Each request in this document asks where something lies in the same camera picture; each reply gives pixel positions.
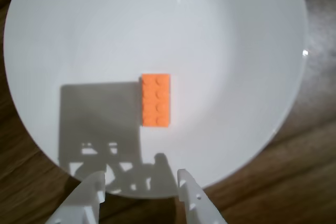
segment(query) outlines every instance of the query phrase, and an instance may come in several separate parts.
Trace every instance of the lego brick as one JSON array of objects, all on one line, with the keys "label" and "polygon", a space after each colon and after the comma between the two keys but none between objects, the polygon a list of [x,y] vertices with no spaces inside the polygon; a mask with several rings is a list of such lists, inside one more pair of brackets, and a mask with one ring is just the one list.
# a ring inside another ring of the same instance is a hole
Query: lego brick
[{"label": "lego brick", "polygon": [[170,124],[170,75],[142,75],[142,125],[168,127]]}]

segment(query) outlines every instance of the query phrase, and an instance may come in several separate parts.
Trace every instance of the wood grain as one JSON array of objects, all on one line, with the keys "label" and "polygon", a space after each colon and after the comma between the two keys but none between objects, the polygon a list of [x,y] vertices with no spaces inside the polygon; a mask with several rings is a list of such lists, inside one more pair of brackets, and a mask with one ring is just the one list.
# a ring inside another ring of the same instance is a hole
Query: wood grain
[{"label": "wood grain", "polygon": [[[10,0],[0,0],[1,46]],[[307,0],[310,53],[295,105],[249,164],[206,189],[230,224],[336,223],[336,0]],[[0,52],[0,223],[44,223],[78,185],[22,125]],[[100,223],[185,223],[176,198],[108,195]]]}]

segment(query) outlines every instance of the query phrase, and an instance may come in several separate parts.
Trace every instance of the white bowl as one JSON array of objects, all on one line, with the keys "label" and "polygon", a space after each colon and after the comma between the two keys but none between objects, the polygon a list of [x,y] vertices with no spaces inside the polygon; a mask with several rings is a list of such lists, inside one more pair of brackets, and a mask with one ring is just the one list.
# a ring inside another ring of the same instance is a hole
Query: white bowl
[{"label": "white bowl", "polygon": [[[176,195],[246,164],[288,114],[304,67],[304,0],[12,0],[9,87],[41,150],[107,191]],[[142,73],[171,74],[171,125],[141,127]]]}]

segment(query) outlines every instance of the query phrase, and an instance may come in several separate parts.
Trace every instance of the white plastic part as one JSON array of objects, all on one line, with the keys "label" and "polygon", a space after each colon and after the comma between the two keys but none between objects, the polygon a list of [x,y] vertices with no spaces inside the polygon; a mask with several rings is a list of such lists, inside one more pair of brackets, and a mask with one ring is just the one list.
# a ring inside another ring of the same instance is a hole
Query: white plastic part
[{"label": "white plastic part", "polygon": [[99,204],[105,201],[105,174],[87,177],[49,218],[46,224],[98,224]]},{"label": "white plastic part", "polygon": [[[195,179],[185,169],[177,171],[178,196],[185,204],[188,224],[227,224]],[[46,224],[98,224],[99,204],[105,201],[105,175],[86,178],[62,203]]]},{"label": "white plastic part", "polygon": [[184,202],[188,224],[227,224],[187,170],[179,169],[177,178],[178,197]]}]

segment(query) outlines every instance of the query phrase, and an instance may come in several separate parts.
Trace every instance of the white plate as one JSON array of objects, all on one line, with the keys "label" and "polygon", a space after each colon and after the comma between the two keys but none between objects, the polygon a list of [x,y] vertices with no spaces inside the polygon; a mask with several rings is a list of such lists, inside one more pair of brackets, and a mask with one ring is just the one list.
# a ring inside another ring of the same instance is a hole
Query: white plate
[{"label": "white plate", "polygon": [[[43,152],[107,191],[176,195],[186,168],[206,187],[255,156],[299,88],[304,0],[13,0],[5,65]],[[171,125],[140,127],[142,73],[171,74]]]}]

